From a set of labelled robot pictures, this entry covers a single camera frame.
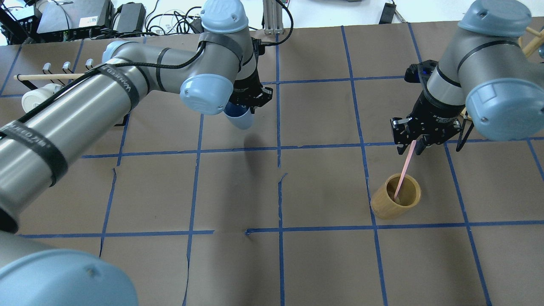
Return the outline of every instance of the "blue tape grid line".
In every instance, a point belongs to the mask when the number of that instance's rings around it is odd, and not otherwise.
[[[189,288],[189,267],[191,263],[191,249],[193,247],[193,231],[195,226],[195,210],[196,210],[196,195],[197,195],[197,187],[199,184],[199,169],[200,169],[200,150],[202,149],[202,131],[204,127],[204,115],[200,115],[200,127],[199,127],[199,144],[196,151],[196,166],[195,166],[195,179],[193,181],[193,198],[191,201],[191,218],[189,222],[189,238],[187,240],[187,286],[185,289],[185,294],[183,297],[183,304],[182,306],[186,306],[187,304],[187,291]]]
[[[496,227],[516,225],[544,225],[544,220],[522,220],[522,221],[491,221],[491,222],[469,222],[471,227]],[[424,224],[385,224],[385,225],[343,225],[332,227],[293,227],[283,228],[283,232],[300,231],[338,231],[338,230],[387,230],[387,229],[435,229],[435,228],[464,228],[466,223],[424,223]],[[247,229],[246,235],[261,232],[278,232],[278,228]]]
[[[539,169],[540,177],[542,177],[542,180],[544,181],[544,171],[542,170],[542,165],[540,164],[539,157],[536,155],[536,151],[531,143],[531,140],[527,139],[527,144],[529,145],[529,149],[531,150],[533,158],[535,159],[536,167]]]
[[[276,133],[277,133],[277,167],[281,168],[281,108],[280,108],[280,46],[275,46],[276,49]],[[285,306],[285,271],[283,265],[283,199],[282,199],[282,184],[285,173],[277,183],[277,211],[278,211],[278,253],[280,262],[280,306]]]
[[[106,214],[104,216],[104,223],[102,225],[102,234],[100,237],[100,252],[98,254],[98,257],[102,256],[102,250],[104,249],[104,239],[106,238],[105,235],[106,235],[106,229],[108,227],[109,212],[112,208],[113,193],[115,192],[115,183],[117,182],[117,172],[115,172],[115,168],[112,169],[112,172],[113,172],[112,188],[109,192],[108,205],[106,206]]]
[[[508,142],[521,142],[521,141],[542,141],[542,137],[531,137],[528,139],[522,140],[509,140]],[[493,142],[489,139],[469,139],[468,143],[481,143],[481,142]],[[447,141],[448,144],[456,144],[456,140]],[[317,145],[285,145],[281,146],[281,150],[299,150],[299,149],[326,149],[326,148],[352,148],[358,147],[361,144],[359,143],[346,143],[346,144],[317,144]],[[394,142],[373,142],[373,143],[363,143],[364,146],[394,146]],[[232,149],[204,149],[200,150],[202,154],[208,153],[226,153],[226,152],[242,152],[242,151],[274,151],[278,150],[276,146],[264,146],[256,148],[232,148]],[[197,150],[186,150],[186,151],[151,151],[151,152],[123,152],[121,155],[125,156],[142,156],[142,155],[174,155],[174,154],[195,154]],[[81,158],[108,158],[108,157],[119,157],[119,154],[101,154],[101,155],[83,155]]]
[[[90,232],[81,234],[23,234],[24,238],[99,238],[99,237],[149,237],[149,236],[184,236],[184,235],[211,235],[213,230],[178,230],[178,231],[143,231],[143,232]]]
[[[73,72],[76,72],[77,63],[79,63],[79,57],[81,56],[81,51],[83,50],[83,44],[85,40],[81,40],[81,44],[79,45],[79,51],[77,51],[76,60],[73,62]]]
[[[461,188],[459,187],[459,182],[457,181],[457,175],[455,174],[455,168],[453,166],[452,157],[451,157],[451,154],[449,153],[447,143],[444,144],[444,150],[446,151],[446,157],[448,159],[450,171],[452,172],[453,183],[455,184],[455,190],[457,191],[459,205],[461,206],[461,212],[463,214],[463,219],[465,220],[465,226],[467,228],[468,239],[471,243],[472,254],[474,255],[474,262],[476,263],[476,269],[478,270],[478,276],[480,277],[481,287],[484,290],[485,302],[488,306],[491,306],[492,305],[491,298],[489,297],[489,292],[487,290],[487,285],[485,283],[484,273],[481,269],[480,258],[478,257],[478,251],[476,250],[476,244],[474,243],[474,237],[472,236],[471,225],[468,221],[468,215],[465,209],[465,203],[463,202],[463,196],[461,195]]]
[[[17,54],[15,54],[13,63],[11,64],[11,67],[9,68],[8,75],[5,77],[4,84],[2,84],[2,88],[0,89],[0,95],[4,93],[5,86],[8,84],[9,78],[11,74],[13,73],[13,68],[15,67],[15,63],[17,62],[17,58],[19,58],[19,54],[21,54],[22,48],[23,48],[23,45],[20,45],[19,49],[17,49]]]
[[[349,78],[351,82],[351,94],[353,96],[353,107],[355,109],[355,121],[357,123],[357,132],[359,133],[359,146],[361,147],[361,154],[362,154],[362,162],[363,162],[363,168],[364,168],[364,182],[367,188],[367,196],[368,196],[368,203],[369,203],[369,210],[370,210],[370,219],[372,220],[372,227],[374,230],[374,246],[376,249],[376,259],[378,262],[378,273],[380,276],[380,286],[381,286],[381,294],[382,299],[384,302],[384,306],[387,306],[387,291],[385,288],[385,278],[384,278],[384,268],[381,261],[381,250],[380,250],[380,240],[378,238],[378,229],[376,227],[376,218],[374,217],[374,212],[370,208],[370,189],[368,187],[368,164],[367,164],[367,156],[366,156],[366,149],[364,145],[364,138],[363,133],[361,130],[361,119],[359,117],[359,109],[357,104],[357,93],[355,90],[355,80],[353,78],[353,67],[351,66],[351,56],[349,54],[349,47],[348,47],[348,39],[345,35],[345,29],[344,26],[341,26],[340,29],[342,30],[342,39],[344,40],[344,49],[345,49],[345,55],[348,61],[348,69],[349,69]]]
[[[472,227],[500,227],[500,226],[520,226],[520,225],[544,225],[544,220],[521,220],[521,221],[490,221],[490,222],[469,222]],[[379,230],[387,229],[430,229],[430,228],[463,228],[466,223],[424,223],[424,224],[386,224],[386,225],[342,225],[331,227],[292,227],[282,228],[283,232],[301,232],[301,231],[345,231],[345,230]],[[258,234],[263,232],[279,232],[279,228],[249,228],[245,231],[246,235]],[[193,230],[193,231],[148,231],[148,232],[107,232],[105,237],[145,237],[145,236],[180,236],[180,235],[211,235],[213,230]],[[22,234],[24,238],[98,238],[102,233],[75,233],[75,234]]]
[[[419,48],[417,46],[416,36],[413,34],[412,24],[409,22],[408,22],[408,29],[410,30],[410,36],[412,36],[413,46],[414,48],[416,48],[417,59],[421,63],[423,61],[421,59],[421,53],[419,52]]]

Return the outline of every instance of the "pink straw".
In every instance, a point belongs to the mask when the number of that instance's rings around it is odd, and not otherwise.
[[[416,146],[416,141],[412,140],[412,143],[410,144],[410,148],[408,150],[408,155],[406,156],[406,161],[404,162],[403,171],[400,173],[400,179],[397,185],[397,190],[395,190],[395,196],[393,197],[393,201],[395,201],[399,195],[400,185],[403,183],[404,176],[406,175],[406,170],[408,170],[408,164],[410,164],[410,160],[412,159],[413,148],[415,146]]]

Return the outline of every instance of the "wooden rod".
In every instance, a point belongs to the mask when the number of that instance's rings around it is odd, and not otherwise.
[[[529,27],[527,27],[527,28],[525,29],[525,31],[531,33],[532,35],[534,35],[534,36],[536,36],[536,37],[542,37],[542,36],[544,35],[542,32],[539,32],[539,31],[537,31],[537,30],[535,30],[535,29],[533,29],[533,28],[529,28]]]
[[[50,79],[76,79],[83,74],[56,74],[56,75],[16,75],[13,79],[19,81],[38,81],[38,80],[50,80]]]

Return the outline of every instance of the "cable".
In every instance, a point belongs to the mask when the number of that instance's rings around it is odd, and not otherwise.
[[[67,36],[70,35],[70,23],[69,23],[69,21],[68,21],[68,13],[67,13],[66,10],[63,8],[63,6],[60,5],[60,4],[57,2],[57,0],[51,0],[51,1],[53,1],[56,5],[58,5],[58,6],[63,10],[63,12],[64,12],[64,18],[66,18],[66,26],[67,26],[67,28],[68,28],[68,30],[67,30]]]
[[[150,25],[151,25],[151,22],[152,22],[154,19],[160,18],[160,17],[163,17],[163,16],[178,16],[178,17],[180,17],[181,14],[178,13],[178,12],[176,12],[176,14],[159,14],[159,15],[155,15],[155,16],[151,17],[151,19],[149,19],[149,21],[147,22],[147,25],[146,25],[146,27],[145,27],[145,28],[146,28],[146,31],[147,31],[147,32],[151,32],[151,28],[153,28],[153,27],[160,27],[161,29],[164,29],[164,28],[161,27],[160,25],[159,25],[159,26],[157,26],[157,25],[150,26]],[[193,20],[194,20],[195,18],[197,18],[197,16],[188,16],[188,15],[186,15],[186,16],[187,16],[187,18],[190,18],[190,19],[193,19]],[[185,16],[181,16],[181,17],[183,17],[183,19],[179,20],[179,23],[176,22],[176,24],[173,25],[173,28],[177,27],[178,24],[181,24],[181,23],[186,23],[189,27],[191,26],[190,23],[189,23],[189,21],[185,18]],[[172,33],[172,34],[186,34],[186,33],[181,33],[181,32],[178,33],[178,32],[176,32],[176,33]]]
[[[185,63],[179,64],[179,65],[162,65],[162,64],[154,64],[154,63],[133,63],[133,62],[118,63],[113,65],[115,67],[143,66],[143,67],[153,67],[153,68],[159,68],[159,69],[181,69],[192,64],[200,55],[202,55],[205,48],[206,48],[206,42],[203,41],[198,51],[196,52],[196,54]]]
[[[291,12],[289,11],[289,9],[285,6],[285,4],[283,2],[281,2],[281,0],[276,0],[276,2],[282,7],[282,9],[285,10],[285,12],[287,13],[287,15],[289,16],[289,20],[291,21],[291,27],[289,29],[289,34],[287,34],[287,36],[282,40],[282,41],[279,41],[279,42],[263,42],[262,45],[263,46],[278,46],[278,45],[281,45],[282,43],[286,42],[289,37],[291,37],[291,34],[293,33],[293,15],[291,15]]]
[[[2,1],[2,6],[4,7],[5,11],[11,16],[11,18],[13,18],[13,20],[21,27],[21,29],[23,29],[23,32],[27,35],[27,37],[30,37],[30,34],[28,33],[28,31],[24,28],[24,26],[22,26],[18,21],[17,21],[17,18],[15,18],[15,16],[11,13],[11,11],[9,10],[8,7],[5,6],[4,2]]]
[[[149,13],[147,16],[145,16],[145,19],[144,19],[144,24],[146,24],[145,26],[145,30],[147,30],[147,27],[149,26],[149,23],[147,22],[147,19],[149,18],[149,16],[151,16],[151,14],[155,13],[155,11],[157,10],[157,5],[159,4],[159,0],[157,0],[155,2],[155,7],[153,8],[153,10],[151,11],[151,13]]]

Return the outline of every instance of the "blue tape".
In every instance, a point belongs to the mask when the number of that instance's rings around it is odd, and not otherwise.
[[[9,78],[11,74],[13,73],[13,68],[15,67],[15,63],[17,62],[17,59],[19,58],[19,54],[21,54],[21,49],[23,48],[23,45],[19,46],[19,49],[17,50],[17,54],[15,54],[15,58],[13,59],[13,63],[11,64],[11,67],[9,68],[8,75],[5,77],[4,84],[2,85],[2,88],[0,89],[0,95],[4,93],[5,86],[8,84]]]
[[[211,235],[213,233],[214,233],[213,230],[109,232],[109,233],[106,233],[106,237],[186,236],[186,235]]]
[[[280,304],[285,306],[285,272],[283,270],[283,179],[287,173],[285,173],[280,181],[277,183],[277,195],[278,195],[278,232],[279,232],[279,251],[280,251]]]
[[[180,230],[180,231],[143,231],[143,232],[99,232],[81,234],[24,234],[23,238],[99,238],[99,237],[148,237],[148,236],[185,236],[185,235],[212,235],[214,230]]]
[[[533,144],[530,140],[527,139],[527,144],[529,145],[529,149],[531,150],[531,153],[533,154],[533,158],[535,159],[536,167],[539,169],[540,177],[544,181],[544,171],[542,170],[542,165],[540,164],[539,157],[536,155],[535,148],[533,147]]]
[[[277,147],[263,146],[260,148],[207,149],[207,150],[201,150],[201,152],[202,153],[223,153],[223,152],[272,151],[272,150],[277,150]]]
[[[378,238],[378,229],[376,228],[376,219],[374,217],[374,213],[372,212],[372,209],[370,208],[370,190],[369,190],[369,187],[368,187],[368,178],[369,178],[368,164],[367,164],[367,158],[366,158],[366,151],[365,151],[365,148],[364,148],[363,133],[362,133],[362,130],[361,130],[361,119],[359,117],[359,109],[358,109],[358,105],[357,105],[357,94],[356,94],[356,91],[355,91],[355,81],[354,81],[354,78],[353,78],[353,68],[351,66],[351,56],[349,55],[348,39],[347,39],[347,37],[345,35],[344,26],[341,26],[341,30],[342,30],[342,38],[344,40],[345,55],[346,55],[346,57],[348,59],[349,77],[350,77],[350,80],[351,80],[351,94],[353,96],[353,106],[354,106],[354,109],[355,109],[355,120],[357,122],[357,132],[359,133],[359,140],[361,142],[360,146],[361,146],[361,154],[362,154],[362,158],[363,158],[364,178],[365,178],[365,184],[366,184],[366,188],[367,188],[370,218],[372,220],[372,226],[374,228],[374,245],[375,245],[375,248],[376,248],[376,259],[378,261],[378,273],[380,275],[381,294],[382,294],[382,299],[384,301],[384,306],[387,306],[388,305],[388,303],[387,303],[387,291],[386,291],[386,288],[385,288],[384,268],[383,268],[383,264],[382,264],[382,261],[381,261],[381,250],[380,250],[380,241],[379,241],[379,238]]]
[[[409,23],[409,22],[408,22],[408,29],[410,30],[410,35],[412,36],[413,46],[416,48],[417,59],[418,59],[418,61],[421,63],[423,60],[421,60],[421,54],[420,54],[420,52],[419,52],[419,48],[417,47],[416,37],[415,37],[415,35],[413,34],[412,24]]]
[[[448,144],[444,144],[444,150],[446,152],[446,157],[448,159],[448,164],[450,171],[452,173],[453,182],[455,184],[455,190],[457,191],[457,198],[459,199],[459,205],[461,206],[461,212],[463,214],[463,219],[465,220],[465,226],[467,228],[468,239],[471,243],[472,254],[474,255],[474,262],[476,263],[476,269],[478,270],[478,276],[480,277],[481,287],[484,290],[485,302],[488,306],[491,306],[491,298],[489,297],[489,292],[487,290],[487,284],[485,283],[484,273],[481,269],[480,259],[478,257],[478,251],[476,250],[476,244],[474,243],[474,237],[472,236],[471,225],[468,222],[468,215],[465,209],[465,203],[463,201],[463,196],[461,195],[461,188],[459,187],[459,182],[457,180],[457,175],[455,174],[455,168],[453,166],[452,156],[449,153]]]
[[[99,232],[81,233],[81,234],[23,234],[23,238],[41,239],[41,238],[98,238],[102,237]]]
[[[123,157],[123,146],[125,146],[125,140],[127,138],[128,123],[131,120],[131,114],[127,114],[127,122],[123,128],[123,136],[121,137],[121,145],[119,146],[119,156],[117,157],[117,167],[121,165],[121,158]]]
[[[197,150],[187,150],[187,151],[155,151],[155,152],[130,152],[121,154],[125,156],[148,156],[148,155],[177,155],[177,154],[195,154]]]
[[[359,147],[359,143],[346,143],[346,144],[313,144],[313,145],[287,145],[282,146],[282,150],[296,150],[296,149],[326,149],[326,148],[353,148]]]
[[[0,98],[19,98],[23,95],[0,95]]]
[[[510,225],[543,225],[544,220],[470,222],[471,227],[497,227]]]
[[[108,157],[119,157],[119,154],[99,154],[99,155],[83,155],[81,158],[108,158]]]
[[[191,200],[191,217],[189,222],[189,231],[193,232],[195,226],[196,195],[199,184],[200,155],[202,149],[202,131],[204,130],[204,115],[200,114],[199,142],[196,149],[195,179],[193,181],[193,199]],[[191,250],[193,248],[193,234],[189,234],[187,240],[187,286],[183,297],[182,306],[187,305],[187,291],[189,288],[189,265],[191,264]]]
[[[115,168],[113,168],[112,171],[113,171],[112,188],[109,192],[108,206],[106,206],[106,215],[104,216],[104,223],[102,225],[102,234],[100,237],[100,252],[98,254],[98,257],[102,256],[102,249],[104,248],[104,239],[106,238],[106,229],[108,227],[108,221],[109,221],[109,213],[110,213],[110,210],[112,209],[113,194],[115,192],[115,183],[117,182],[117,172],[115,172]]]
[[[85,43],[85,40],[81,40],[81,44],[79,44],[79,51],[77,51],[76,60],[73,62],[73,71],[76,72],[77,63],[79,62],[79,57],[81,56],[81,51],[83,50],[83,44]]]

